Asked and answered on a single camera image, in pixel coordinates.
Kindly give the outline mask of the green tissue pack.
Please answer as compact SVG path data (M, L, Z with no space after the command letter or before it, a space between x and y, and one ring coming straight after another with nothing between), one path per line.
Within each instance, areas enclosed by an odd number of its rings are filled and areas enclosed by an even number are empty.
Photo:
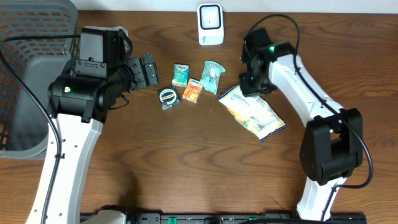
M173 86L186 87L188 85L189 66L182 64L174 65Z

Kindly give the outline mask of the yellow snack bag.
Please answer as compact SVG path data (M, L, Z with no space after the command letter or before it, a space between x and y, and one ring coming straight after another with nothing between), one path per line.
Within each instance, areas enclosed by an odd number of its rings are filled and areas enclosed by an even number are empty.
M266 100L260 96L243 96L239 85L225 91L218 100L260 142L286 127L283 119Z

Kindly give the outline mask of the black round-logo packet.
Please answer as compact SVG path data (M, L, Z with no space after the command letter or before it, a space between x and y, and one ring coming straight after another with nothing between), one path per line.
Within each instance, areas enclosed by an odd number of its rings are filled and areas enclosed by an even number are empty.
M181 103L177 89L174 86L159 90L157 94L163 110L173 108Z

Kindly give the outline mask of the teal packet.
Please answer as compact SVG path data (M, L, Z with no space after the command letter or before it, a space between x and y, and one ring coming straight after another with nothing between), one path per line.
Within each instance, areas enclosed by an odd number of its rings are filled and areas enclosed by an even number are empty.
M220 76L225 72L226 69L224 66L214 61L207 60L205 61L200 83L203 85L206 91L212 92L214 95L216 95L220 82Z

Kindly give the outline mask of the orange tissue pack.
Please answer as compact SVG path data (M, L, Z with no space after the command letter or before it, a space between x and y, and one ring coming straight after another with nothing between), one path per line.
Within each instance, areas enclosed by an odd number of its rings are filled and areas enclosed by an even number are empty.
M200 81L190 78L182 98L189 102L197 103L202 91L203 85L200 83Z

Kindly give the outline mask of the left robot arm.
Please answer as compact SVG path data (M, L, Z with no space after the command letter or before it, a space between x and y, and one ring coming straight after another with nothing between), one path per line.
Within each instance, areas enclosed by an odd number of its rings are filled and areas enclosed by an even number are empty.
M91 155L109 111L126 93L159 83L151 54L132 56L121 27L86 26L80 54L49 85L47 153L28 223L79 223Z

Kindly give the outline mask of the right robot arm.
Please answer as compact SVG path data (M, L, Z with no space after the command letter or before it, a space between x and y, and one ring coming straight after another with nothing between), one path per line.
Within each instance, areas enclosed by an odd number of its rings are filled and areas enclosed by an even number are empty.
M363 119L353 108L344 109L312 78L289 42L273 44L264 28L250 30L244 38L242 62L247 72L239 76L244 96L280 90L305 126L300 163L307 176L298 216L327 221L338 186L344 184L363 161Z

